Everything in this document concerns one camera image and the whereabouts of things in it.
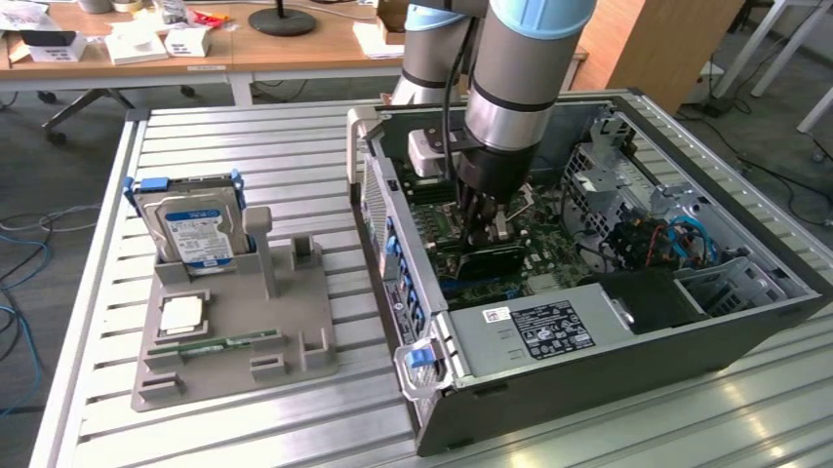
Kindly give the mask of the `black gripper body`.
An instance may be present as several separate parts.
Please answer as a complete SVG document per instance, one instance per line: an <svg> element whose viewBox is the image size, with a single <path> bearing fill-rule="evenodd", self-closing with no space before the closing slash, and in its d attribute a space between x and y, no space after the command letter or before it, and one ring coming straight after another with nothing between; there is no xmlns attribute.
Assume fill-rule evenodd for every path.
<svg viewBox="0 0 833 468"><path fill-rule="evenodd" d="M488 147L466 150L456 165L460 203L483 195L507 203L526 181L535 150L496 151Z"/></svg>

